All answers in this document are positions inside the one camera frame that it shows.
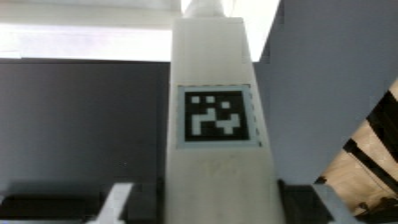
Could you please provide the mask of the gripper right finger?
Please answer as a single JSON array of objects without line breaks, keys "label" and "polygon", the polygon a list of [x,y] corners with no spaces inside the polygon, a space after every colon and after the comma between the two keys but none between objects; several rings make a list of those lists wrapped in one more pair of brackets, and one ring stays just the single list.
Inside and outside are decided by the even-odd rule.
[{"label": "gripper right finger", "polygon": [[351,216],[350,210],[332,187],[328,185],[314,184],[312,189],[332,216],[328,224],[362,224],[362,222]]}]

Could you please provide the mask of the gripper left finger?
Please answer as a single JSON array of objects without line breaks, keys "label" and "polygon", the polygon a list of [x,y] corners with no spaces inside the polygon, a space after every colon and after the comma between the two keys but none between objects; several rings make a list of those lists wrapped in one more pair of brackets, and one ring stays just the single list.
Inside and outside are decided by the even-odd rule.
[{"label": "gripper left finger", "polygon": [[124,224],[122,209],[133,189],[133,183],[115,183],[106,196],[104,204],[95,218],[87,224]]}]

